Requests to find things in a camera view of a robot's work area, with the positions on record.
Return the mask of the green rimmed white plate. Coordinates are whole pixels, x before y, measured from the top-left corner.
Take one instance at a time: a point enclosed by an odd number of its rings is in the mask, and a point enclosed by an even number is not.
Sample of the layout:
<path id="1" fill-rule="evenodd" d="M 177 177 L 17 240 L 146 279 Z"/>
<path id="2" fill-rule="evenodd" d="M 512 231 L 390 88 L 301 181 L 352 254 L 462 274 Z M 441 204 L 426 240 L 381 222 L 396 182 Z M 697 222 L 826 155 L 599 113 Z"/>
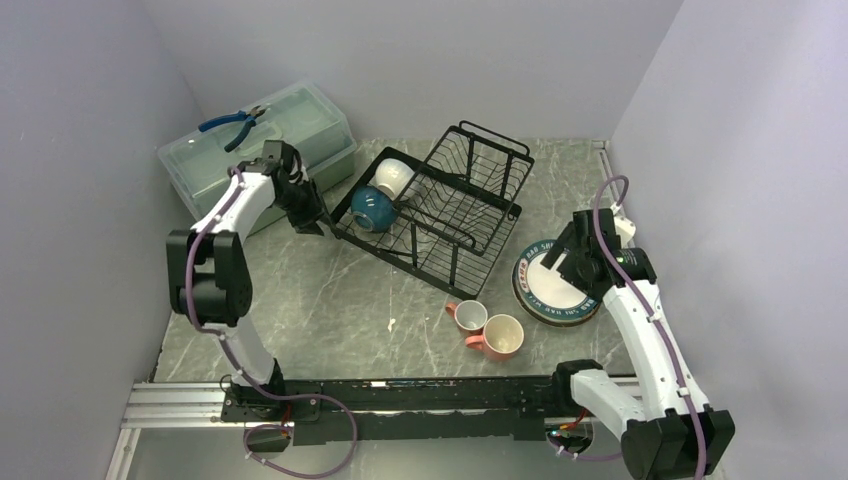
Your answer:
<path id="1" fill-rule="evenodd" d="M 547 269 L 542 265 L 542 260 L 554 246 L 554 239 L 544 239 L 532 243 L 525 248 L 514 266 L 522 263 L 524 278 L 521 283 L 524 287 L 529 286 L 533 293 L 543 302 L 554 307 L 569 307 L 580 302 L 584 292 L 565 282 L 556 268 L 566 258 L 564 251 L 554 266 Z"/>

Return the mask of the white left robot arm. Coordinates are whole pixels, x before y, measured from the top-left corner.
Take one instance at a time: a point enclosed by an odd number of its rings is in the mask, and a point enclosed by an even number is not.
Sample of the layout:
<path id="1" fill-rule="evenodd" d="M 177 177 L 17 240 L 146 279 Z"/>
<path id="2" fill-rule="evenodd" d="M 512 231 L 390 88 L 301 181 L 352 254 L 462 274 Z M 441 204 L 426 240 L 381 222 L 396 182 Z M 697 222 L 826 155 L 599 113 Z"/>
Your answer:
<path id="1" fill-rule="evenodd" d="M 321 235 L 329 214 L 300 152 L 283 140 L 228 171 L 229 186 L 213 210 L 166 239 L 168 293 L 174 312 L 214 337 L 248 407 L 264 420 L 279 417 L 288 394 L 281 368 L 249 316 L 253 283 L 243 242 L 262 213 L 278 207 L 302 235 Z"/>

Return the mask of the dark blue tan bowl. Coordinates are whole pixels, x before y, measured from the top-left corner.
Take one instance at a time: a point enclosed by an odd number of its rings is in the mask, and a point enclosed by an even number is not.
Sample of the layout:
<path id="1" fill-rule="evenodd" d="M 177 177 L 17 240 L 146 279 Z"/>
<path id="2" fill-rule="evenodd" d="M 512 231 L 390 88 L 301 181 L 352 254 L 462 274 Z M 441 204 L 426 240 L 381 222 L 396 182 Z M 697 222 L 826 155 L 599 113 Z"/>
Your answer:
<path id="1" fill-rule="evenodd" d="M 350 211 L 354 223 L 372 233 L 388 231 L 397 219 L 392 200 L 370 185 L 361 186 L 353 192 Z"/>

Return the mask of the small pink mug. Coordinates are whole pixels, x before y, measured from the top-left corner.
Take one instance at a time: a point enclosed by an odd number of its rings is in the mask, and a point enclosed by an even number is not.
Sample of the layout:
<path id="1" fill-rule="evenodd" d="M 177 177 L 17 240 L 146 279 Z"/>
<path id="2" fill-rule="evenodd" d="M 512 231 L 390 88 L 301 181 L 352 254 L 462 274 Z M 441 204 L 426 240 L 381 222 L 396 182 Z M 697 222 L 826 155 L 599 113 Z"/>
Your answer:
<path id="1" fill-rule="evenodd" d="M 464 336 L 480 334 L 489 319 L 487 308 L 476 300 L 449 302 L 444 309 Z"/>

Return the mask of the large pink mug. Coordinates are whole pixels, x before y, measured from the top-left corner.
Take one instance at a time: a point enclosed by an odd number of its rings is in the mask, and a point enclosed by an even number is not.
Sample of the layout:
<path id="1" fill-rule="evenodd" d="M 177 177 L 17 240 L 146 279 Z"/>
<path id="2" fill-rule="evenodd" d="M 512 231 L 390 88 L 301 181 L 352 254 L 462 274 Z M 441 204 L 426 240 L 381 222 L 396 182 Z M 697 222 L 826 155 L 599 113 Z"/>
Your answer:
<path id="1" fill-rule="evenodd" d="M 521 323 L 506 314 L 492 316 L 477 335 L 465 339 L 465 346 L 480 351 L 484 356 L 496 362 L 514 357 L 522 347 L 525 332 Z"/>

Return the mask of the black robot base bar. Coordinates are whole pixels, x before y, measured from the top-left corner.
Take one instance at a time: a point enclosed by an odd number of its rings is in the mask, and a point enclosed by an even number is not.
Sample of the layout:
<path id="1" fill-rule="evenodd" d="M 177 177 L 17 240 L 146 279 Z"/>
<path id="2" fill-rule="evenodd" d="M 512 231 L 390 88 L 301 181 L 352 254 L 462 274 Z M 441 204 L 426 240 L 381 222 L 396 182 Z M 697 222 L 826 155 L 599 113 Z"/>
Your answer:
<path id="1" fill-rule="evenodd" d="M 286 422 L 297 446 L 357 438 L 510 437 L 543 441 L 582 412 L 551 376 L 288 380 L 271 400 L 225 390 L 225 424 Z"/>

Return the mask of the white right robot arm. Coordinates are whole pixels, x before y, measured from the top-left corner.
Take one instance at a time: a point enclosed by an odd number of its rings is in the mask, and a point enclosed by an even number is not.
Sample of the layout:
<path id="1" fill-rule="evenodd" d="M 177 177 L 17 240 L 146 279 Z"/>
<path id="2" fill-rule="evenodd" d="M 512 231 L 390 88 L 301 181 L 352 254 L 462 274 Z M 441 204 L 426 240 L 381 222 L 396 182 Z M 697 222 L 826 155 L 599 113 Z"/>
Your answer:
<path id="1" fill-rule="evenodd" d="M 542 261 L 562 281 L 603 304 L 620 331 L 640 395 L 614 382 L 594 360 L 561 362 L 551 401 L 581 408 L 620 443 L 634 479 L 702 479 L 713 474 L 735 434 L 727 410 L 714 409 L 671 332 L 655 270 L 646 252 L 623 245 L 624 229 L 609 208 L 573 214 Z"/>

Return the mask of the white ceramic bowl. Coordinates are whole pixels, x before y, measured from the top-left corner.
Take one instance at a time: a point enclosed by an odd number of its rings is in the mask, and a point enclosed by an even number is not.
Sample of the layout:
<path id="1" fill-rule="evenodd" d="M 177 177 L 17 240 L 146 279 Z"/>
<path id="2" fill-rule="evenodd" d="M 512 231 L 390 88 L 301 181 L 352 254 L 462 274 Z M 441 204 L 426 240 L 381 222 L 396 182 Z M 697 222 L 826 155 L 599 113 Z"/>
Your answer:
<path id="1" fill-rule="evenodd" d="M 396 200 L 412 180 L 414 171 L 403 161 L 385 158 L 378 165 L 372 185 L 390 200 Z"/>

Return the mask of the black wire dish rack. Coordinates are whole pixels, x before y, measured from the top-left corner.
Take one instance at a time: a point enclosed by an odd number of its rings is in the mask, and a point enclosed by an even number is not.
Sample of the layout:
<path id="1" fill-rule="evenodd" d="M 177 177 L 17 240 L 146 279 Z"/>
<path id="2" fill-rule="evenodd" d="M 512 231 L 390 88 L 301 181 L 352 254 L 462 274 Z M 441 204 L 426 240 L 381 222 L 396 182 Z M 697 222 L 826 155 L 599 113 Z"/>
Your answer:
<path id="1" fill-rule="evenodd" d="M 384 232 L 367 231 L 349 191 L 331 214 L 334 235 L 450 295 L 477 298 L 522 213 L 516 200 L 535 163 L 529 147 L 463 120 L 424 159 L 384 148 L 355 189 L 375 186 L 388 159 L 412 171 L 391 203 L 396 220 Z"/>

